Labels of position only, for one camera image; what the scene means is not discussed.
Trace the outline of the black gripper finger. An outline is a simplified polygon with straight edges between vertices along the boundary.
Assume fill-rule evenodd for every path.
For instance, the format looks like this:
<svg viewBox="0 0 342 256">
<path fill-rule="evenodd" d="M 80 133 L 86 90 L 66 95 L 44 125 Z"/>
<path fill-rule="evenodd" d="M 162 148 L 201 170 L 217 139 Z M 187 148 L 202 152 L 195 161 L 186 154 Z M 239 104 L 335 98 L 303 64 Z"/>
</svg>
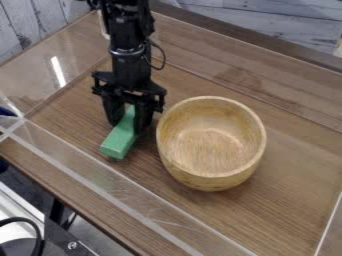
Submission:
<svg viewBox="0 0 342 256">
<path fill-rule="evenodd" d="M 103 96 L 102 99 L 108 122 L 115 126 L 126 113 L 124 101 L 120 97 L 110 95 Z"/>
<path fill-rule="evenodd" d="M 135 104 L 134 128 L 136 134 L 143 133 L 150 127 L 154 112 L 154 103 L 151 100 L 140 101 Z"/>
</svg>

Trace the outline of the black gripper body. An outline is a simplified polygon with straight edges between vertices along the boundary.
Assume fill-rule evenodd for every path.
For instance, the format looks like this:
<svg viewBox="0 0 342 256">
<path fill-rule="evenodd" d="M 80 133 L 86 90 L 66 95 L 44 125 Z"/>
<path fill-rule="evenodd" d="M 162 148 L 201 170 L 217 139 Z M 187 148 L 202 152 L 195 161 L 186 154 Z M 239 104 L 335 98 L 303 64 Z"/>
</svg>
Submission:
<svg viewBox="0 0 342 256">
<path fill-rule="evenodd" d="M 120 97 L 130 104 L 135 104 L 142 96 L 134 96 L 132 92 L 152 98 L 154 110 L 163 111 L 167 91 L 151 79 L 151 49 L 138 48 L 108 50 L 112 58 L 111 71 L 95 71 L 92 77 L 95 86 L 92 92 L 100 97 L 110 95 Z"/>
</svg>

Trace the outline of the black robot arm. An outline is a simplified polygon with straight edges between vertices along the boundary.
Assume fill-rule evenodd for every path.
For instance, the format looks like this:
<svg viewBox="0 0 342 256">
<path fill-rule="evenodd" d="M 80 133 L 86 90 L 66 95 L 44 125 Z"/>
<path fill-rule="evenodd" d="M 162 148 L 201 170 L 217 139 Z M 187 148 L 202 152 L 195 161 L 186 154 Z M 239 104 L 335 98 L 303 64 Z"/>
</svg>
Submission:
<svg viewBox="0 0 342 256">
<path fill-rule="evenodd" d="M 140 134 L 151 125 L 155 112 L 162 113 L 167 90 L 152 81 L 152 47 L 163 53 L 151 40 L 155 19 L 148 0 L 87 0 L 100 12 L 104 32 L 110 36 L 110 71 L 92 73 L 92 93 L 102 97 L 107 120 L 112 126 L 122 121 L 124 105 L 134 106 L 132 128 Z"/>
</svg>

